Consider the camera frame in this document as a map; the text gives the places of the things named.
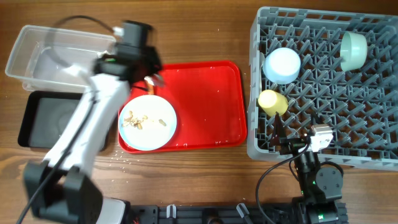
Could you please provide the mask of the orange carrot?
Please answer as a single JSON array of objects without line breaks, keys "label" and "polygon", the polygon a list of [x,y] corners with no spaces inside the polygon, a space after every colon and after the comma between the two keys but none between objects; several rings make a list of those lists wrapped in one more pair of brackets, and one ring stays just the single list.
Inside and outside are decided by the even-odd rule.
[{"label": "orange carrot", "polygon": [[154,91],[154,81],[152,79],[152,77],[150,76],[146,76],[144,78],[144,81],[146,83],[146,87],[147,87],[147,94],[148,95],[154,95],[155,91]]}]

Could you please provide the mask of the yellow plastic cup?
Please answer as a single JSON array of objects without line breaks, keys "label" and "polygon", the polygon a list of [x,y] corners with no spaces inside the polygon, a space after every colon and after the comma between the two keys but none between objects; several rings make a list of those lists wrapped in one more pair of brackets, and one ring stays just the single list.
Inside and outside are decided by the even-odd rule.
[{"label": "yellow plastic cup", "polygon": [[273,90],[262,91],[257,102],[268,116],[282,116],[288,110],[287,98]]}]

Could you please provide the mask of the light blue plate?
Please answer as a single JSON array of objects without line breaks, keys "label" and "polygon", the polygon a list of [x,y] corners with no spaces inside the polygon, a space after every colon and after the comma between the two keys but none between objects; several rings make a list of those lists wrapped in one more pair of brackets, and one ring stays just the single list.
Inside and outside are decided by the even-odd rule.
[{"label": "light blue plate", "polygon": [[[155,114],[167,123],[167,127],[144,128],[138,130],[133,127],[122,128],[122,118],[127,110]],[[166,145],[173,137],[177,128],[177,114],[173,106],[164,98],[156,95],[142,95],[129,101],[120,111],[118,131],[125,144],[138,151],[153,151]]]}]

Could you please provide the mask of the peanut shell scraps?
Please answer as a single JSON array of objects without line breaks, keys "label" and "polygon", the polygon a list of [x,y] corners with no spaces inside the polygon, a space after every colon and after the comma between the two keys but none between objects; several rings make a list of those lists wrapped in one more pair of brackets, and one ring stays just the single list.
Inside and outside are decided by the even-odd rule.
[{"label": "peanut shell scraps", "polygon": [[143,130],[144,128],[167,127],[167,123],[155,114],[145,114],[143,112],[127,110],[126,114],[123,115],[121,127],[133,127],[138,130]]}]

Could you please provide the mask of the light blue bowl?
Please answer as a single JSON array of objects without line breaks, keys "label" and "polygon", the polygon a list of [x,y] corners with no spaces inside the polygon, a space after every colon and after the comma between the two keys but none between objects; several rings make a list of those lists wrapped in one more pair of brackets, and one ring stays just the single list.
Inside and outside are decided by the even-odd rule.
[{"label": "light blue bowl", "polygon": [[266,58],[262,70],[268,80],[279,85],[292,83],[299,75],[301,59],[294,50],[281,47]]}]

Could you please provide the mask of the mint green bowl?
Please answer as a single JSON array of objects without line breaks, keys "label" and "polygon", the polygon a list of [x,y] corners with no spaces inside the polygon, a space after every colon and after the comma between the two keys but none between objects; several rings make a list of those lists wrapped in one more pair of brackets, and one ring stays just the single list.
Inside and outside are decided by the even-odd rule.
[{"label": "mint green bowl", "polygon": [[368,43],[364,35],[345,32],[341,41],[340,57],[343,72],[361,68],[367,58]]}]

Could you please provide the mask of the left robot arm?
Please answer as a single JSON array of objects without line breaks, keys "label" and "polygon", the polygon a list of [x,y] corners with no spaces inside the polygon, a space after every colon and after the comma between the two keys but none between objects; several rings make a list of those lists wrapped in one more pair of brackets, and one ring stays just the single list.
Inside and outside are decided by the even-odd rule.
[{"label": "left robot arm", "polygon": [[130,223],[131,204],[106,198],[91,180],[104,137],[131,88],[157,76],[162,63],[148,44],[149,24],[124,21],[113,54],[103,54],[85,75],[86,89],[64,132],[42,162],[24,168],[28,202],[21,213],[59,223]]}]

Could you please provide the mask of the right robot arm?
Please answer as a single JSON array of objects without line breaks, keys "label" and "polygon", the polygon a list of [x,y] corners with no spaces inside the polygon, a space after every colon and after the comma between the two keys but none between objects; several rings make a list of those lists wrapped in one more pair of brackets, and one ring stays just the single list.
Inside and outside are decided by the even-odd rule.
[{"label": "right robot arm", "polygon": [[321,124],[311,115],[310,132],[297,138],[288,138],[282,120],[277,114],[271,145],[279,146],[281,155],[292,155],[288,163],[294,163],[300,197],[292,200],[299,223],[348,223],[347,209],[342,199],[343,169],[336,163],[320,162],[318,153],[327,148],[333,139],[330,125]]}]

